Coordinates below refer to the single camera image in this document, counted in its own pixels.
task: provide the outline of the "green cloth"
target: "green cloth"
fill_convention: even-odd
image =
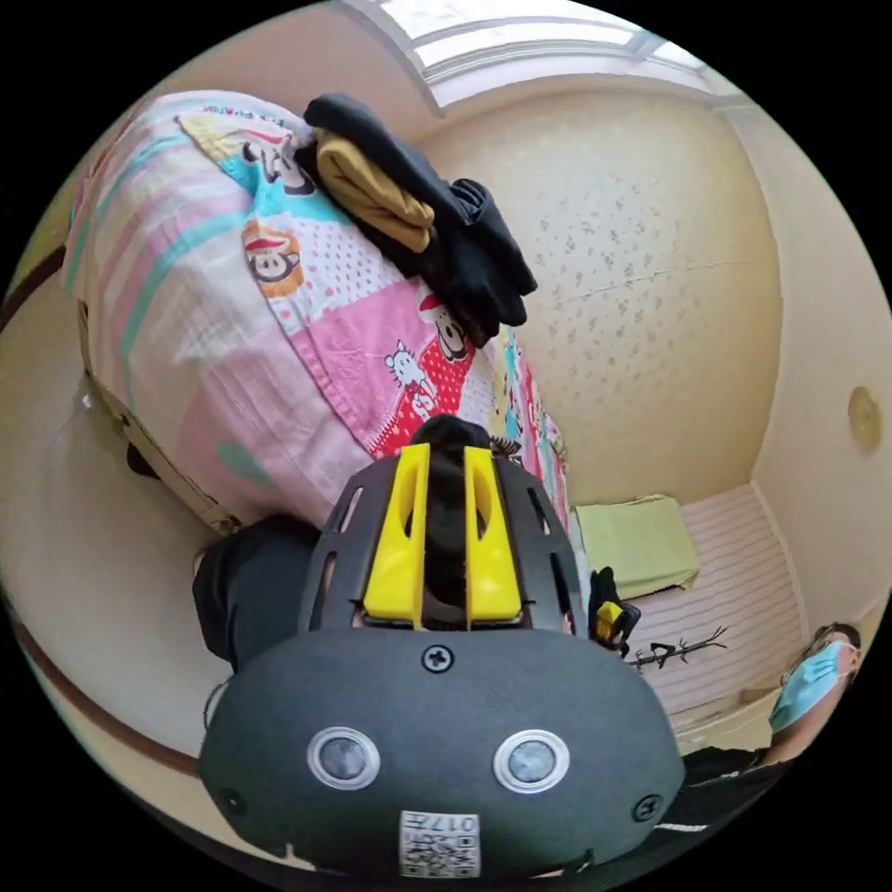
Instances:
[[[675,499],[651,495],[622,505],[581,505],[575,511],[589,566],[613,567],[620,599],[693,586],[700,561]]]

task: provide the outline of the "yellow clip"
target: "yellow clip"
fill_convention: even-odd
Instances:
[[[620,618],[623,613],[623,608],[618,604],[614,604],[612,601],[607,601],[602,604],[595,614],[596,624],[595,624],[595,638],[598,641],[603,641],[605,644],[613,643],[613,625]]]
[[[404,446],[362,606],[372,619],[421,628],[430,444]],[[409,516],[412,527],[407,535]]]
[[[465,449],[465,511],[467,627],[516,620],[520,615],[518,577],[488,449]],[[478,533],[478,515],[482,534]]]

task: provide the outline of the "textured wallpaper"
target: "textured wallpaper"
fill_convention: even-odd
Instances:
[[[518,340],[575,504],[750,478],[778,371],[777,249],[732,128],[684,100],[514,105],[423,146],[486,185],[539,281]]]

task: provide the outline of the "screw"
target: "screw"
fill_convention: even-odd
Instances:
[[[247,803],[234,790],[221,790],[220,798],[233,815],[243,815],[248,810]]]
[[[639,799],[636,806],[632,809],[632,820],[638,824],[643,824],[646,820],[650,820],[656,813],[657,809],[662,805],[662,796],[651,794]]]
[[[440,644],[427,648],[421,655],[421,664],[428,672],[432,672],[435,675],[451,669],[454,662],[453,652]]]

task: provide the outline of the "sticker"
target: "sticker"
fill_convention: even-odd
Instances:
[[[400,876],[444,880],[479,877],[479,817],[403,811]]]

